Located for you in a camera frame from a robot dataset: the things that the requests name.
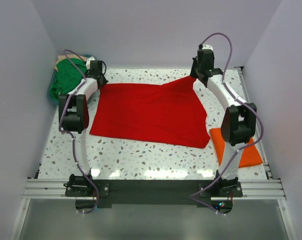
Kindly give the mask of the red t-shirt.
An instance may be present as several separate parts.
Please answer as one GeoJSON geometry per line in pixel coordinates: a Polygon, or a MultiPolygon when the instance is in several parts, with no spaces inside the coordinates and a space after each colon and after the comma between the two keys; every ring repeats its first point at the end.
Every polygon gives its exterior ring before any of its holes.
{"type": "Polygon", "coordinates": [[[187,76],[162,85],[107,84],[100,90],[90,134],[205,148],[210,141],[207,113],[195,82],[187,76]]]}

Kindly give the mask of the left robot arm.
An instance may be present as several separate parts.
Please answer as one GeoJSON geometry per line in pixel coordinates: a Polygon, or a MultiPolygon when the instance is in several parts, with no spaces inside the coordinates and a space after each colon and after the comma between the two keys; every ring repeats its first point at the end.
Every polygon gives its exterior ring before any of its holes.
{"type": "Polygon", "coordinates": [[[106,65],[101,60],[89,57],[85,61],[87,70],[74,90],[59,96],[59,131],[72,139],[72,155],[81,176],[71,175],[65,185],[67,193],[77,197],[99,198],[93,183],[91,167],[87,158],[86,133],[89,126],[88,99],[105,85],[106,65]]]}

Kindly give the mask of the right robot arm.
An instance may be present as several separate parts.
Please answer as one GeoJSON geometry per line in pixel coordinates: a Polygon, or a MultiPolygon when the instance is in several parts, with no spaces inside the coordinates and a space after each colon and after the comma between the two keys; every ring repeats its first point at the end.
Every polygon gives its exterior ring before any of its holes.
{"type": "Polygon", "coordinates": [[[229,194],[238,186],[238,168],[244,148],[255,135],[256,105],[242,99],[225,80],[225,72],[214,67],[211,46],[200,45],[193,58],[190,75],[196,77],[218,99],[225,114],[220,127],[225,142],[223,158],[216,177],[197,193],[229,194]]]}

